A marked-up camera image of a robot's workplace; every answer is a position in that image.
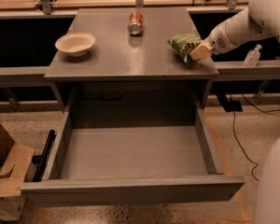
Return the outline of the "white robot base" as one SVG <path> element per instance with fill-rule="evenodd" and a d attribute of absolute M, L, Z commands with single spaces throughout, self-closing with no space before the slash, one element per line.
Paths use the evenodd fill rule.
<path fill-rule="evenodd" d="M 252 224 L 280 224 L 280 138 L 263 163 Z"/>

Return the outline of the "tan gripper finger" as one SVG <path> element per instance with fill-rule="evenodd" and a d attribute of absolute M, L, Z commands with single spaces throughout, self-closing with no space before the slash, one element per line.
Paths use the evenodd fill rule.
<path fill-rule="evenodd" d="M 189 53 L 193 61 L 201 60 L 210 57 L 213 54 L 214 48 L 208 43 L 202 43 L 197 48 Z"/>

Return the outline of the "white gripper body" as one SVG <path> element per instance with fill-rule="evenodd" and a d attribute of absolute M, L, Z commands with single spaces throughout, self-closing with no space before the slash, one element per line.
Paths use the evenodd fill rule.
<path fill-rule="evenodd" d="M 203 42 L 213 54 L 224 54 L 237 48 L 228 37 L 225 22 L 217 25 Z"/>

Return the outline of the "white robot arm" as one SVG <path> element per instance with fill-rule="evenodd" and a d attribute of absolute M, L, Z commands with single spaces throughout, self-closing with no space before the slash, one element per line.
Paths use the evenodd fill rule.
<path fill-rule="evenodd" d="M 200 60 L 272 36 L 280 44 L 280 0 L 250 0 L 248 7 L 217 25 L 189 56 Z"/>

